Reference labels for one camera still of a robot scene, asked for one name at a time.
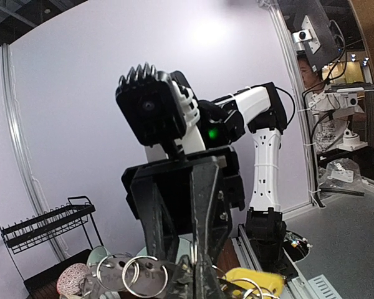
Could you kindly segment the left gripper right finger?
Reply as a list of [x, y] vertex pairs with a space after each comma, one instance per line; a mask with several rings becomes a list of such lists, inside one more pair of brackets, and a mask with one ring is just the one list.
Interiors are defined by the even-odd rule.
[[194, 269], [194, 297], [197, 299], [225, 298], [217, 274], [211, 264], [196, 264]]

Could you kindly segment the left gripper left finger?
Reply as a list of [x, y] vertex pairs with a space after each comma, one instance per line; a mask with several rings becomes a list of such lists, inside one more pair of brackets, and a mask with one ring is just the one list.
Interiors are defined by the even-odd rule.
[[182, 255], [166, 291], [167, 299], [194, 299], [195, 266], [188, 255]]

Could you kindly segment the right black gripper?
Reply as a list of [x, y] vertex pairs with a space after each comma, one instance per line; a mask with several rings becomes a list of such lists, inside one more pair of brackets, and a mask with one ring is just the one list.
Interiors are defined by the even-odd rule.
[[[208, 156], [224, 156], [226, 166], [220, 168], [218, 159]], [[216, 264], [231, 232], [229, 203], [232, 209], [245, 209], [238, 156], [233, 147], [222, 146], [188, 155], [190, 161], [193, 158], [200, 159], [193, 163], [191, 187], [189, 174], [169, 171], [157, 185], [155, 172], [143, 166], [127, 168], [121, 180], [126, 201], [143, 227], [148, 255], [175, 262], [178, 234], [192, 230], [195, 261], [209, 257]]]

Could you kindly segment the metal keyring with red handle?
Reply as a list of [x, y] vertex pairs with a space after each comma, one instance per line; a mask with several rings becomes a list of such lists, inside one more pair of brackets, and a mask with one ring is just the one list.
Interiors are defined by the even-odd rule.
[[109, 255], [90, 267], [80, 282], [82, 298], [126, 293], [138, 298], [164, 298], [176, 265], [149, 255]]

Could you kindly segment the key with yellow tag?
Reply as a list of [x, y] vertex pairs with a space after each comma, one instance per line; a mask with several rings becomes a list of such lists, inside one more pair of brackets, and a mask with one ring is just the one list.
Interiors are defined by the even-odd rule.
[[280, 298], [284, 288], [281, 275], [242, 267], [232, 268], [220, 278], [242, 288], [234, 292], [237, 298]]

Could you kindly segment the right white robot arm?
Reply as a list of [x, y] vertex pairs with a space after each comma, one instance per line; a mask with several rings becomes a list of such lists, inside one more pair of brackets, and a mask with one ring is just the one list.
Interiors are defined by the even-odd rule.
[[209, 102], [173, 80], [120, 81], [116, 102], [138, 141], [165, 152], [122, 176], [150, 255], [175, 261], [180, 235], [192, 234], [195, 254], [216, 262], [238, 208], [261, 269], [285, 273], [277, 179], [288, 122], [279, 92], [266, 83]]

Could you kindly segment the pale green bowl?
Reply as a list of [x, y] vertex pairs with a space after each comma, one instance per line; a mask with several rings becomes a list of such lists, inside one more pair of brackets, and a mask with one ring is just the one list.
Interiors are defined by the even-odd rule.
[[88, 256], [86, 265], [88, 268], [92, 268], [93, 266], [97, 266], [98, 263], [108, 257], [110, 252], [102, 245], [95, 247]]

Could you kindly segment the pink patterned bowl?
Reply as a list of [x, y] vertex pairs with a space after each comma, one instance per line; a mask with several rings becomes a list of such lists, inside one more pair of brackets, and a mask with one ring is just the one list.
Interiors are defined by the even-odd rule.
[[56, 289], [59, 295], [76, 295], [80, 292], [79, 283], [85, 278], [89, 268], [84, 263], [67, 267], [59, 276]]

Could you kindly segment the black dish rack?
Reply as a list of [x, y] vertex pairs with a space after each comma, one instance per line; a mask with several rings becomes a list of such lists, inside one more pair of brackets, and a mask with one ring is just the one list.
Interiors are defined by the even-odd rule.
[[92, 201], [87, 196], [68, 197], [67, 203], [44, 211], [36, 216], [19, 221], [13, 225], [1, 226], [1, 238], [6, 249], [16, 264], [14, 256], [25, 252], [33, 247], [78, 228], [83, 228], [85, 237], [89, 244], [88, 249], [57, 262], [53, 266], [39, 273], [23, 278], [23, 284], [28, 292], [29, 298], [58, 298], [56, 284], [61, 273], [75, 263], [86, 262], [93, 250], [93, 243], [87, 231], [87, 224], [92, 224], [97, 236], [98, 244], [103, 245], [101, 235], [95, 223], [93, 213], [96, 211]]

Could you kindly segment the seated person in background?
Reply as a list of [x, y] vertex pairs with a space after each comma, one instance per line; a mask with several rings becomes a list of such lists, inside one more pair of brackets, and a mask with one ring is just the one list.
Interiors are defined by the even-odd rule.
[[365, 112], [359, 105], [348, 108], [341, 95], [325, 93], [330, 86], [323, 81], [322, 71], [313, 71], [305, 55], [299, 55], [297, 61], [304, 87], [310, 90], [305, 101], [317, 125], [313, 135], [315, 150], [317, 154], [334, 150], [343, 143], [349, 121], [346, 112], [353, 112], [351, 116], [364, 116]]

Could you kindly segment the right aluminium frame post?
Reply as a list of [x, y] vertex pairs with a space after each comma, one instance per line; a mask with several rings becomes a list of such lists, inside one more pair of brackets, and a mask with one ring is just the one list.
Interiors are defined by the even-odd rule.
[[59, 205], [48, 200], [40, 182], [42, 167], [39, 163], [42, 157], [37, 142], [42, 140], [42, 134], [37, 127], [39, 122], [32, 120], [37, 115], [32, 106], [42, 94], [39, 86], [42, 80], [33, 81], [37, 77], [21, 61], [25, 53], [25, 50], [9, 44], [0, 46], [2, 95], [16, 166], [31, 207], [38, 216], [53, 211]]

